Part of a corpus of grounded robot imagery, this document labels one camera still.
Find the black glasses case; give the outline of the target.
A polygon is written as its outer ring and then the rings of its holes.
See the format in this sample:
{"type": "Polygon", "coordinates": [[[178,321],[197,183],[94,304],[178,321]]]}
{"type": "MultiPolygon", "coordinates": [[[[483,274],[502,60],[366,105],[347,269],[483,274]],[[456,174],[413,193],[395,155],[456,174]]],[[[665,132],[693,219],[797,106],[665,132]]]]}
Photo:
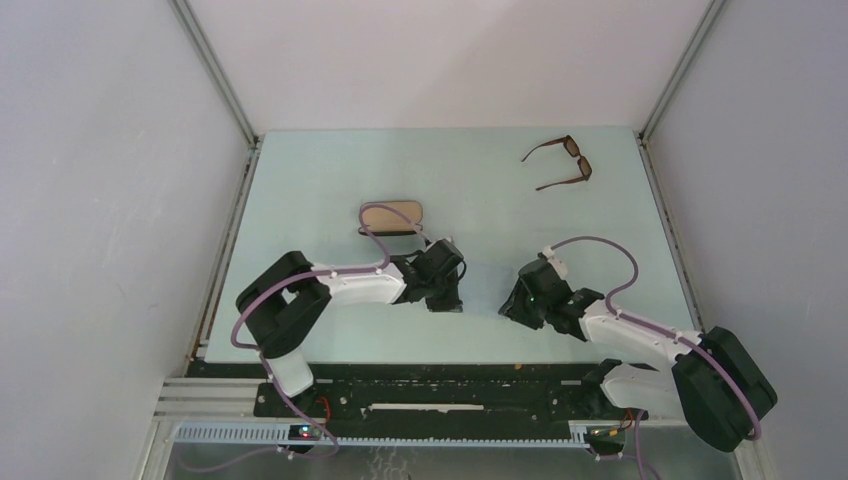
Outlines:
{"type": "Polygon", "coordinates": [[[424,237],[423,206],[415,200],[367,202],[362,220],[377,237],[419,235],[424,237]]]}

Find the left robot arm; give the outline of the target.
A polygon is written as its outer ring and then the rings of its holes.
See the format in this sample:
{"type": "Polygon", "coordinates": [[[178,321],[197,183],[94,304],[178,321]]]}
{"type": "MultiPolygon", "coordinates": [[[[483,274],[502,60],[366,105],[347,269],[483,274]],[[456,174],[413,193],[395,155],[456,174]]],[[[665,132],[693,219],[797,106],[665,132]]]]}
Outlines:
{"type": "Polygon", "coordinates": [[[280,387],[278,404],[292,416],[304,416],[315,406],[316,390],[300,347],[327,307],[424,301],[432,312],[457,311],[464,267],[463,255],[448,239],[380,264],[339,269],[290,251],[237,297],[240,316],[231,343],[257,351],[280,387]]]}

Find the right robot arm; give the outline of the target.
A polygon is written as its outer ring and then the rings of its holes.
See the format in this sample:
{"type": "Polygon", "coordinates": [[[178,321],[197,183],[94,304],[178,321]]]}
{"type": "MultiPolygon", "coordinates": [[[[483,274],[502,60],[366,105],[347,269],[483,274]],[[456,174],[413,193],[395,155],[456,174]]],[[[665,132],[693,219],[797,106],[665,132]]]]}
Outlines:
{"type": "Polygon", "coordinates": [[[760,432],[778,394],[733,332],[675,330],[619,308],[600,292],[573,289],[565,276],[557,257],[539,255],[519,270],[498,313],[636,357],[634,364],[607,359],[585,378],[581,402],[588,414],[606,418],[631,408],[682,419],[722,452],[760,432]]]}

